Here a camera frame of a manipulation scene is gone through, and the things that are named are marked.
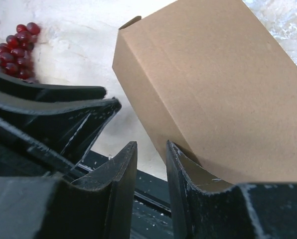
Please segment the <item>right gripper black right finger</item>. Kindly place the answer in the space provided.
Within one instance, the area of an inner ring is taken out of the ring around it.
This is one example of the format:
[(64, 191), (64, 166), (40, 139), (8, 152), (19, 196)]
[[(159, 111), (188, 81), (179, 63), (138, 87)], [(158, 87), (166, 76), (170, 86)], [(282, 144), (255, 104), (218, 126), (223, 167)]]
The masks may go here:
[(230, 184), (166, 143), (176, 239), (297, 239), (297, 183)]

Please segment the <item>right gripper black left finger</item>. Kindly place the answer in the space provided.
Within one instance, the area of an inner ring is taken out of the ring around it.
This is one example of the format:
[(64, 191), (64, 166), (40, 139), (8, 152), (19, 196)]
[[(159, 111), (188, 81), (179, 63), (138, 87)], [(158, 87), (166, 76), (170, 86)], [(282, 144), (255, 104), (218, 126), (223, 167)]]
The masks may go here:
[(127, 239), (137, 143), (69, 183), (0, 145), (0, 239)]

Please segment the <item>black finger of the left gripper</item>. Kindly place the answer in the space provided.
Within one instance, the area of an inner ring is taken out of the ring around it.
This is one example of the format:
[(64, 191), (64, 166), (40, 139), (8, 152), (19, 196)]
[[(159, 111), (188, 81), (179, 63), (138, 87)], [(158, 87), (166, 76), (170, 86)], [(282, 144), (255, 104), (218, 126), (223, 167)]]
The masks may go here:
[(122, 105), (116, 98), (44, 103), (0, 101), (0, 142), (63, 174), (74, 173)]
[(101, 86), (65, 86), (26, 83), (0, 72), (0, 92), (37, 102), (101, 100), (107, 94)]

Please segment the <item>brown cardboard box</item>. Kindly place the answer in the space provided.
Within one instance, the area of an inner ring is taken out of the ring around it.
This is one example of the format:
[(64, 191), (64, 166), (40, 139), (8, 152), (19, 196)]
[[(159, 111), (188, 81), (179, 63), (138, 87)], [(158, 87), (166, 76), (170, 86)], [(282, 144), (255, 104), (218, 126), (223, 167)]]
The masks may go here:
[(178, 0), (118, 32), (113, 70), (167, 140), (230, 183), (297, 182), (297, 66), (240, 0)]

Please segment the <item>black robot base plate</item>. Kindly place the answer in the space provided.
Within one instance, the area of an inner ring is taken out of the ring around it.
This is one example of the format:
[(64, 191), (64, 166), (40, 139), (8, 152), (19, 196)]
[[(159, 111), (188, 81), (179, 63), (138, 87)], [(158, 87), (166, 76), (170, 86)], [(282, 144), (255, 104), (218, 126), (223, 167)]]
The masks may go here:
[(127, 144), (108, 159), (89, 152), (70, 172), (72, 184), (89, 190), (83, 200), (80, 239), (171, 239), (166, 181), (137, 170), (138, 147)]

